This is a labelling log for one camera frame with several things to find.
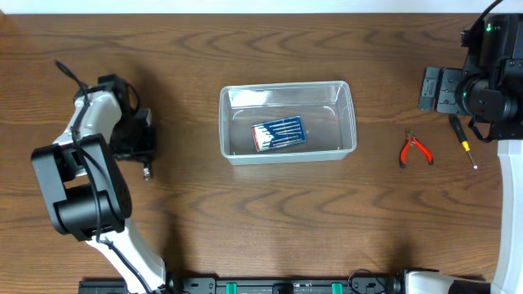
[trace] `red handle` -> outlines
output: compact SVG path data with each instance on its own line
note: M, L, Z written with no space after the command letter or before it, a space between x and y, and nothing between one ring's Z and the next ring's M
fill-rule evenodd
M410 138L407 137L405 139L405 144L401 148L401 151L400 151L400 167L401 168L405 168L407 166L407 151L409 151L410 142L411 142Z
M423 154L425 154L428 164L434 164L434 158L432 157L431 151L429 151L428 148L425 147L425 145L423 145L416 137L413 138L413 142L423 152Z

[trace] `screwdriver handle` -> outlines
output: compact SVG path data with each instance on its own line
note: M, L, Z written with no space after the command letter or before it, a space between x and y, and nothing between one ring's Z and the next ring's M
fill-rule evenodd
M451 114L449 115L449 121L450 126L452 126L454 132L456 133L456 136L458 137L459 143L466 142L467 136L465 136L465 131L463 130L463 126L461 125L459 118L454 114Z

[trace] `green tape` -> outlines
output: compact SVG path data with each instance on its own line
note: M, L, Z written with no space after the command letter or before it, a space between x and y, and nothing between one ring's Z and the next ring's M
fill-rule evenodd
M341 283L333 283L333 294L343 294L343 285Z
M227 283L226 284L226 294L237 294L238 285L236 283Z

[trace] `clear plastic bin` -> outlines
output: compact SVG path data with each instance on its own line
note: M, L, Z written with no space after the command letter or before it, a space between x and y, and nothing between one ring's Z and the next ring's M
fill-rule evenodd
M221 153L234 165L340 160L356 148L346 82L227 86L220 94ZM300 116L306 143L257 152L252 126Z

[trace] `pliers jaw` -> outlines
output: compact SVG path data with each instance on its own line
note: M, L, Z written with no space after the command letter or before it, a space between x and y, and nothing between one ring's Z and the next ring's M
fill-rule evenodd
M420 149L423 154L425 154L425 157L427 158L427 162L430 165L434 164L434 158L432 157L431 151L423 145L418 138L414 135L413 131L407 131L407 136L405 137L405 143L400 151L400 167L406 168L407 167L407 152L409 151L409 147L411 145L415 145Z

